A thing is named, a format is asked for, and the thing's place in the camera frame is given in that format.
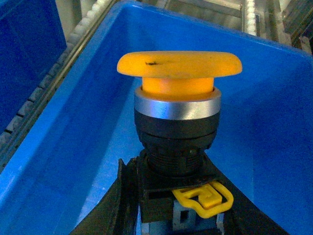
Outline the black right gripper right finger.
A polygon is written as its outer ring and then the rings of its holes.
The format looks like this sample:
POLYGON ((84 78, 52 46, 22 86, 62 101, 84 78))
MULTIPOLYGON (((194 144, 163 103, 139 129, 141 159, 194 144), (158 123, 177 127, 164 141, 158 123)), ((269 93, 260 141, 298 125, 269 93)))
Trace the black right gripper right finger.
POLYGON ((203 161, 215 179, 233 195, 232 208, 224 213, 226 235, 285 235, 286 231, 263 213, 218 168, 206 154, 203 161))

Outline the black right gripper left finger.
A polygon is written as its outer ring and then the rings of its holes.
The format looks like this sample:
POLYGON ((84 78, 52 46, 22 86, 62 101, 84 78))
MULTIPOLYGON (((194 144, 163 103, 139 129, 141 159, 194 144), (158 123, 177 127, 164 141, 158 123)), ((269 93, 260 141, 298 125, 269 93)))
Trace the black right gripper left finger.
POLYGON ((135 235, 144 191, 144 158, 118 161, 117 178, 99 203, 70 232, 72 235, 135 235))

